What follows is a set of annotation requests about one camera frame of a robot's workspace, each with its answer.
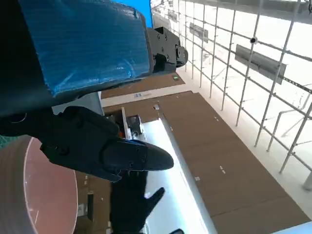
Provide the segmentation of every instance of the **metal grid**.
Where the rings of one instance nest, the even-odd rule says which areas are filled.
[[[264,45],[266,47],[269,47],[269,48],[272,48],[272,49],[275,49],[277,51],[280,51],[281,52],[281,56],[280,56],[280,59],[278,61],[278,69],[274,75],[274,79],[273,79],[273,83],[272,83],[272,86],[270,89],[264,87],[263,85],[261,85],[259,82],[257,82],[256,80],[252,79],[250,76],[249,76],[249,71],[250,71],[250,64],[251,64],[251,61],[252,61],[252,57],[253,57],[253,50],[254,50],[254,44],[251,43],[251,47],[250,47],[250,56],[249,56],[249,60],[248,60],[248,65],[247,65],[247,68],[246,68],[246,72],[245,73],[242,73],[241,71],[239,71],[238,69],[236,69],[235,67],[233,67],[231,64],[230,64],[230,56],[231,54],[234,54],[236,55],[236,52],[232,50],[232,39],[233,39],[233,35],[236,35],[236,36],[239,36],[243,39],[247,39],[247,40],[250,40],[251,38],[248,37],[248,36],[245,36],[243,34],[240,34],[238,32],[235,32],[234,31],[234,24],[235,24],[235,15],[236,15],[236,10],[234,10],[234,13],[233,13],[233,21],[232,21],[232,29],[231,30],[228,30],[224,27],[221,27],[219,25],[217,25],[217,21],[218,21],[218,11],[219,11],[219,6],[218,6],[218,2],[215,2],[214,4],[216,4],[216,7],[215,7],[215,22],[207,22],[205,20],[205,5],[203,5],[204,7],[204,10],[203,10],[203,20],[200,20],[200,19],[197,19],[195,18],[195,3],[196,2],[193,2],[193,16],[190,17],[186,14],[186,1],[181,1],[181,0],[175,0],[177,2],[177,8],[178,10],[174,10],[174,9],[170,9],[170,7],[166,6],[166,4],[162,4],[158,7],[162,8],[162,9],[165,9],[167,11],[171,11],[173,13],[176,13],[178,15],[177,17],[177,24],[178,24],[178,31],[176,31],[175,28],[172,28],[171,31],[174,32],[177,36],[180,37],[181,40],[184,40],[185,41],[185,46],[186,46],[186,42],[187,40],[189,42],[192,43],[192,60],[189,60],[188,63],[190,63],[192,65],[192,79],[194,79],[194,68],[196,68],[199,72],[200,72],[200,85],[199,87],[201,87],[202,85],[202,76],[204,76],[205,78],[207,78],[209,81],[210,81],[210,97],[212,96],[212,90],[213,90],[213,85],[218,88],[220,91],[223,92],[223,99],[222,99],[222,104],[221,104],[221,110],[223,110],[224,108],[224,100],[225,100],[225,97],[227,97],[228,99],[230,99],[233,103],[235,103],[237,106],[238,106],[238,114],[237,114],[237,117],[236,117],[236,125],[239,124],[239,119],[240,119],[240,114],[241,114],[241,111],[245,112],[255,123],[257,123],[259,125],[259,130],[258,130],[258,134],[257,134],[257,137],[256,137],[256,140],[255,140],[255,144],[254,146],[256,147],[258,145],[258,142],[259,142],[259,138],[260,138],[260,135],[261,135],[261,132],[262,130],[264,130],[265,132],[267,132],[270,136],[271,136],[271,140],[270,140],[270,143],[267,147],[267,151],[270,150],[270,147],[272,145],[272,141],[273,140],[276,140],[282,147],[284,147],[288,153],[286,155],[286,158],[284,160],[284,163],[283,163],[283,166],[281,167],[280,169],[280,173],[282,173],[282,171],[284,170],[286,164],[287,164],[287,161],[288,159],[290,158],[290,156],[294,156],[297,160],[299,160],[306,168],[308,168],[311,172],[312,172],[312,168],[310,165],[308,165],[304,160],[302,160],[302,158],[300,158],[296,152],[294,151],[294,148],[296,145],[298,144],[304,144],[304,143],[308,143],[308,142],[311,142],[311,141],[306,141],[306,142],[302,142],[302,143],[298,143],[298,139],[300,137],[300,134],[307,122],[307,120],[310,120],[312,119],[312,117],[310,116],[310,113],[311,113],[311,110],[312,110],[312,103],[310,104],[310,107],[308,108],[308,110],[305,112],[304,109],[305,109],[305,106],[308,102],[308,99],[310,97],[310,94],[312,94],[312,90],[309,89],[308,87],[306,87],[305,85],[302,85],[300,83],[297,83],[293,80],[291,80],[290,78],[286,78],[286,77],[281,77],[281,75],[279,74],[280,73],[280,67],[281,67],[281,64],[283,62],[283,58],[284,58],[284,55],[285,54],[289,54],[289,55],[292,55],[294,57],[297,57],[297,58],[300,58],[300,59],[303,59],[305,61],[309,61],[309,62],[312,62],[312,58],[310,57],[307,57],[307,56],[303,56],[303,55],[300,55],[300,54],[297,54],[297,53],[294,53],[290,50],[287,49],[287,45],[288,45],[288,41],[289,41],[289,38],[290,38],[290,35],[291,35],[291,32],[292,32],[292,29],[293,29],[293,24],[296,22],[296,16],[297,16],[297,13],[298,13],[298,10],[299,10],[299,6],[301,4],[301,1],[300,0],[297,0],[296,2],[296,5],[294,7],[294,10],[293,10],[293,14],[292,14],[292,19],[290,21],[290,26],[289,26],[289,29],[288,29],[288,33],[287,33],[287,36],[285,38],[285,42],[284,42],[284,46],[282,48],[279,48],[275,45],[272,45],[272,44],[269,44],[269,43],[266,43],[266,42],[263,42],[263,41],[260,41],[258,40],[257,43],[261,44],[261,45]],[[263,6],[263,2],[265,0],[260,0],[259,1],[259,8],[258,8],[258,13],[257,13],[257,18],[256,18],[256,22],[255,22],[255,27],[254,27],[254,32],[253,32],[253,37],[256,37],[257,36],[257,28],[258,28],[258,23],[259,23],[259,18],[261,16],[261,10],[262,10],[262,6]],[[180,12],[180,6],[181,4],[184,4],[184,7],[185,7],[185,13],[182,14]],[[201,45],[197,44],[196,42],[194,42],[194,35],[193,35],[193,38],[192,40],[190,40],[189,38],[187,38],[187,34],[186,34],[186,29],[189,28],[187,25],[186,25],[186,22],[187,22],[187,17],[188,18],[191,18],[193,19],[193,24],[194,24],[194,21],[199,21],[202,23],[202,28],[203,28],[203,35],[204,35],[204,28],[205,28],[205,25],[210,25],[210,26],[213,26],[214,27],[214,39],[211,39],[211,38],[208,38],[208,41],[214,43],[214,47],[213,47],[213,51],[210,52],[208,50],[206,50],[203,46],[203,41],[204,41],[204,36],[202,36],[202,39],[201,39]],[[183,23],[183,20],[185,20],[184,22],[184,27],[185,27],[185,34],[184,36],[180,33],[181,30],[180,30],[180,24]],[[231,37],[230,37],[230,43],[229,43],[229,47],[226,47],[220,43],[217,42],[216,40],[216,37],[217,37],[217,29],[218,30],[223,30],[225,32],[228,32],[231,34]],[[197,67],[194,63],[194,45],[198,46],[200,49],[201,49],[201,61],[200,61],[200,67]],[[218,57],[216,54],[215,54],[215,48],[216,46],[219,46],[223,49],[225,49],[226,51],[228,51],[228,59],[227,61],[224,61],[222,58]],[[212,56],[212,68],[211,68],[211,74],[210,74],[210,77],[209,75],[205,74],[203,72],[203,52],[209,54]],[[223,89],[218,85],[216,84],[216,82],[214,81],[213,77],[214,77],[214,67],[215,67],[215,59],[220,61],[221,63],[223,63],[224,65],[226,65],[226,75],[225,75],[225,82],[224,82],[224,87]],[[232,98],[228,93],[227,93],[227,80],[228,80],[228,72],[229,70],[232,69],[234,71],[236,71],[238,74],[240,74],[241,76],[244,77],[244,85],[243,85],[243,89],[242,89],[242,94],[241,94],[241,100],[240,102],[238,103],[237,101],[234,100],[234,98]],[[285,100],[284,98],[280,97],[278,94],[276,94],[274,92],[274,89],[275,89],[275,85],[276,85],[276,81],[277,81],[277,78],[282,78],[283,80],[287,81],[288,83],[290,83],[291,85],[294,85],[302,90],[304,90],[305,92],[309,93],[308,95],[308,98],[306,100],[306,102],[304,103],[304,106],[302,108],[298,108],[296,106],[294,106],[293,104],[289,103],[287,100]],[[265,111],[263,113],[263,116],[262,116],[262,120],[261,121],[258,121],[253,115],[251,115],[244,107],[243,107],[243,103],[244,103],[244,94],[245,94],[245,90],[246,90],[246,84],[247,82],[250,81],[252,82],[253,84],[255,84],[256,86],[258,86],[259,88],[261,88],[262,90],[264,90],[265,92],[267,92],[269,94],[269,97],[268,97],[268,101],[266,103],[266,107],[265,107]],[[267,119],[267,113],[268,113],[268,109],[269,109],[269,106],[270,106],[270,103],[271,103],[271,100],[272,98],[276,98],[278,99],[279,101],[283,102],[284,104],[286,104],[287,106],[289,106],[291,108],[291,110],[288,110],[288,111],[280,111],[279,114],[278,114],[278,117],[277,117],[277,120],[276,120],[276,123],[275,123],[275,127],[274,127],[274,130],[273,132],[269,131],[264,123]],[[290,147],[286,146],[278,137],[275,136],[275,133],[276,133],[276,130],[277,130],[277,127],[278,127],[278,124],[280,122],[280,119],[281,119],[281,116],[284,114],[284,113],[288,113],[288,112],[297,112],[297,113],[300,113],[303,115],[303,117],[295,124],[299,124],[301,121],[301,125],[300,125],[300,128],[298,129],[295,137],[294,137],[294,140],[291,144]]]

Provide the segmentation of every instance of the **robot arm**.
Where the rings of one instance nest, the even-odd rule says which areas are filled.
[[[51,107],[174,72],[188,59],[176,35],[146,28],[142,14],[111,1],[12,0],[0,15],[14,19],[1,43],[0,134],[36,137],[52,163],[113,182],[122,170],[173,167],[166,151],[119,138],[105,117],[83,107],[54,115]]]

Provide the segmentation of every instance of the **blue plastic wrap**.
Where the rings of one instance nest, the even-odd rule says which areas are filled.
[[[114,2],[119,2],[127,6],[132,6],[138,10],[145,17],[146,27],[152,28],[152,10],[150,0],[112,0]]]
[[[150,70],[138,11],[108,0],[19,0],[53,96]]]

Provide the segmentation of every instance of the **black glove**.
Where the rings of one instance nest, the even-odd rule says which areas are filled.
[[[115,234],[139,233],[146,218],[163,197],[164,188],[149,199],[144,197],[147,173],[125,172],[120,181],[111,183],[110,221]]]

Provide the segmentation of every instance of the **wooden board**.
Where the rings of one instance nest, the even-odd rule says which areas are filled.
[[[162,76],[150,76],[138,82],[126,84],[115,89],[104,90],[102,91],[101,98],[103,99],[126,94],[135,94],[143,91],[160,89],[180,84],[184,84],[184,81],[176,73]]]
[[[192,175],[200,178],[197,187],[219,234],[270,234],[310,221],[200,94],[123,106],[127,115],[148,122],[158,118],[156,103]]]

